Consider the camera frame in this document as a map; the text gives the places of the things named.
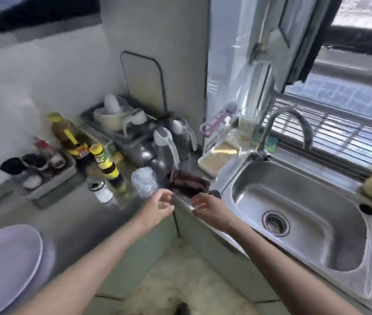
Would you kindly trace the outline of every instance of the hand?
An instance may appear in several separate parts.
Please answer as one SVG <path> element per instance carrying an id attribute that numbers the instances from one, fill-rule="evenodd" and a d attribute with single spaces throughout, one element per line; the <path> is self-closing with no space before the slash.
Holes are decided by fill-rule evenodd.
<path id="1" fill-rule="evenodd" d="M 173 213 L 174 206 L 170 204 L 173 192 L 167 189 L 158 189 L 142 207 L 142 210 L 133 218 L 144 233 L 150 232 L 164 218 Z"/>
<path id="2" fill-rule="evenodd" d="M 200 193 L 192 198 L 195 208 L 193 215 L 208 223 L 211 227 L 229 233 L 231 228 L 241 220 L 225 206 L 221 199 L 209 194 Z"/>

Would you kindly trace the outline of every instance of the shoe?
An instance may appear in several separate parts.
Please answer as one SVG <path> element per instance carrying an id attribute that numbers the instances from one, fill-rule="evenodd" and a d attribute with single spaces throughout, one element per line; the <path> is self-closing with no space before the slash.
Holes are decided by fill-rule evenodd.
<path id="1" fill-rule="evenodd" d="M 181 302 L 176 308 L 174 315 L 192 315 L 192 312 L 190 311 L 190 307 L 188 304 L 186 304 L 185 302 Z"/>

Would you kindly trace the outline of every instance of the green sponge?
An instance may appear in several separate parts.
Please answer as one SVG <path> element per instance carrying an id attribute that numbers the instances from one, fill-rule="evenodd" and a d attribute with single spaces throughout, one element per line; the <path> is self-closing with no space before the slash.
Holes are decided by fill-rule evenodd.
<path id="1" fill-rule="evenodd" d="M 262 138 L 262 133 L 261 132 L 257 133 L 252 143 L 250 144 L 250 146 L 254 146 L 254 147 L 259 146 L 261 138 Z M 273 154 L 277 144 L 278 144 L 278 138 L 269 136 L 267 138 L 266 145 L 265 145 L 266 151 Z"/>

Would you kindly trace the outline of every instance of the sink drain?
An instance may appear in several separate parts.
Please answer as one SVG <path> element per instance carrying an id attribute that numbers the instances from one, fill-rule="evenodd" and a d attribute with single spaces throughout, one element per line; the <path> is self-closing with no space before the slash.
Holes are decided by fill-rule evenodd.
<path id="1" fill-rule="evenodd" d="M 286 236 L 290 231 L 287 218 L 276 211 L 268 211 L 263 215 L 263 225 L 274 236 Z"/>

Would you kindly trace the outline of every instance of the tiled floor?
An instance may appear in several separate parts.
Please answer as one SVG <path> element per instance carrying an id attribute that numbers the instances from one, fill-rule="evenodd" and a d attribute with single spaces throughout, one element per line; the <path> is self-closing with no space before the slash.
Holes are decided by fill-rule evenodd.
<path id="1" fill-rule="evenodd" d="M 193 315 L 259 315 L 182 239 L 177 239 L 124 302 L 119 315 L 171 315 L 186 302 Z"/>

